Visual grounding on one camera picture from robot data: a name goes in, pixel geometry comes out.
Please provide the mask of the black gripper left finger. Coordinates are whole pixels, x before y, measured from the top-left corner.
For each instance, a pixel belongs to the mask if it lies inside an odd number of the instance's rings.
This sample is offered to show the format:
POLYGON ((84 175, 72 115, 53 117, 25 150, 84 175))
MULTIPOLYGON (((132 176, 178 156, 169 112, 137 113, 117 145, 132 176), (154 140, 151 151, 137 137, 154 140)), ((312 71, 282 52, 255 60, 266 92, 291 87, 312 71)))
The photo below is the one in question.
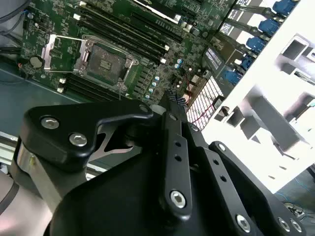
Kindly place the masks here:
POLYGON ((161 209, 186 221, 192 200, 183 103, 166 92, 157 105, 122 100, 40 106, 26 111, 14 153, 51 211, 85 182, 90 161, 147 149, 162 160, 161 209))

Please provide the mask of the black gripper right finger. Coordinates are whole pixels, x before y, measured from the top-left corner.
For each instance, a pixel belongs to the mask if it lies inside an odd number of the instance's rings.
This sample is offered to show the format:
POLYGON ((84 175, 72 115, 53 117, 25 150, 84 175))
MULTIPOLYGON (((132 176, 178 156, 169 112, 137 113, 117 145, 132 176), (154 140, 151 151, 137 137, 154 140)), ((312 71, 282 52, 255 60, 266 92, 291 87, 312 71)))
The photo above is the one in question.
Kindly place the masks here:
POLYGON ((305 236, 303 224, 222 142, 208 145, 176 105, 188 142, 194 199, 212 236, 305 236))

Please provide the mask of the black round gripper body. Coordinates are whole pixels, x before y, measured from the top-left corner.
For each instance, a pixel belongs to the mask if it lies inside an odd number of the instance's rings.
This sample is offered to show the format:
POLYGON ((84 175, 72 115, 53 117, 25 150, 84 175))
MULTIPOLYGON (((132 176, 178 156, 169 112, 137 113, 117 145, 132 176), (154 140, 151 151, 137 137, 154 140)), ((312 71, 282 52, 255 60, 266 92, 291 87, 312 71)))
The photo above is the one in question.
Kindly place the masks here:
POLYGON ((50 223, 51 236, 241 236, 235 215, 223 205, 207 167, 207 149, 189 152, 192 214, 175 219, 160 206, 162 162, 136 157, 69 192, 50 223))

